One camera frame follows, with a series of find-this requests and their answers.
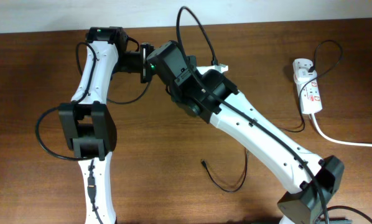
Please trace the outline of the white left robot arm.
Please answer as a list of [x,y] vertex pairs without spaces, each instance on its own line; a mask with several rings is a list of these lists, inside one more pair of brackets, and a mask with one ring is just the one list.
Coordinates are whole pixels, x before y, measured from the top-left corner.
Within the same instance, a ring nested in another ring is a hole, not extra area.
[[65,140],[83,177],[86,223],[116,223],[111,196],[110,166],[117,129],[107,107],[109,84],[117,72],[138,73],[150,85],[154,74],[147,56],[154,46],[145,42],[128,51],[132,40],[122,27],[92,27],[85,36],[86,64],[69,103],[58,109]]

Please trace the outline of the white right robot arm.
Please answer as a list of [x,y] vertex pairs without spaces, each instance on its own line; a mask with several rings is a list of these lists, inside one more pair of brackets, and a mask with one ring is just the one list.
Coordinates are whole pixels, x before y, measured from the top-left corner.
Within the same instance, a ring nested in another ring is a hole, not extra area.
[[226,65],[198,67],[173,40],[150,53],[146,62],[179,107],[229,134],[277,177],[286,190],[277,203],[281,223],[317,223],[320,217],[329,223],[327,204],[345,168],[339,159],[323,159],[275,127],[225,77]]

